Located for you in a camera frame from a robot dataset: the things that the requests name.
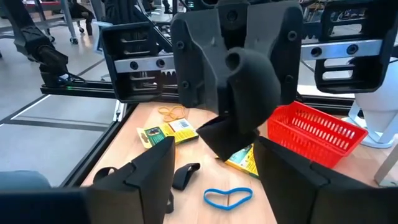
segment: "gray floor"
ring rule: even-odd
[[[153,15],[152,19],[165,20],[165,17]],[[0,19],[0,27],[6,25],[7,21]],[[358,28],[345,29],[337,32],[351,32]],[[71,45],[70,33],[66,27],[54,28],[51,32],[56,38],[56,48],[69,56],[70,72],[81,73],[102,60],[101,55],[93,53],[94,38],[80,35],[76,29],[80,43]],[[0,39],[0,51],[3,54],[0,59],[0,171],[37,170],[53,186],[58,186],[111,122],[115,100],[49,96],[19,114],[14,120],[15,124],[1,124],[3,118],[42,96],[39,90],[42,79],[39,66],[16,52],[13,40]],[[347,59],[328,63],[346,61]],[[106,64],[102,62],[82,77],[100,80],[107,73]],[[331,75],[340,77],[347,74]],[[302,64],[298,82],[301,94],[322,94],[315,87],[313,73]]]

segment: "black rubber piece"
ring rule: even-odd
[[[184,190],[187,187],[192,174],[199,169],[199,163],[187,164],[177,169],[174,173],[172,187],[176,190]]]
[[[166,206],[166,214],[170,214],[174,211],[174,196],[173,193],[170,192],[169,201],[167,202]]]
[[[95,175],[94,175],[94,179],[93,179],[93,183],[101,180],[102,178],[106,177],[107,175],[109,175],[109,172],[113,170],[113,172],[117,171],[117,168],[115,167],[104,167],[102,169],[100,169]]]

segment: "red plastic basket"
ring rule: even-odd
[[[366,137],[365,129],[299,102],[278,107],[268,119],[270,140],[326,167],[334,167]]]

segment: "background table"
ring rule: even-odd
[[[106,152],[90,172],[83,185],[91,185],[95,173],[102,167],[120,168],[145,149],[137,135],[136,128],[146,128],[163,123],[163,116],[157,111],[160,106],[173,106],[168,103],[142,103],[128,118]],[[199,128],[216,115],[199,109],[185,109],[186,118],[194,128]],[[259,128],[262,136],[267,136],[266,124]],[[344,158],[335,167],[338,172],[376,186],[373,176],[391,150],[377,150],[364,146]],[[276,223],[271,206],[259,180],[248,176],[215,159],[215,153],[201,139],[186,142],[176,147],[175,168],[190,162],[199,162],[200,170],[194,173],[187,188],[174,194],[174,212],[165,216],[165,223]],[[218,210],[203,201],[203,192],[208,188],[229,190],[234,187],[250,187],[253,198],[230,212]],[[213,201],[228,205],[243,197],[242,194],[230,197],[211,196]]]

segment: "metal bracket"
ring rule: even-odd
[[[121,122],[122,119],[124,118],[124,115],[126,114],[126,108],[127,104],[121,103],[119,100],[116,101],[116,106],[114,108],[114,114],[113,114],[113,121]]]
[[[365,57],[380,54],[382,40],[354,40],[334,43],[303,44],[302,60]]]
[[[155,57],[129,58],[114,61],[117,73],[149,72],[174,69],[172,54]]]

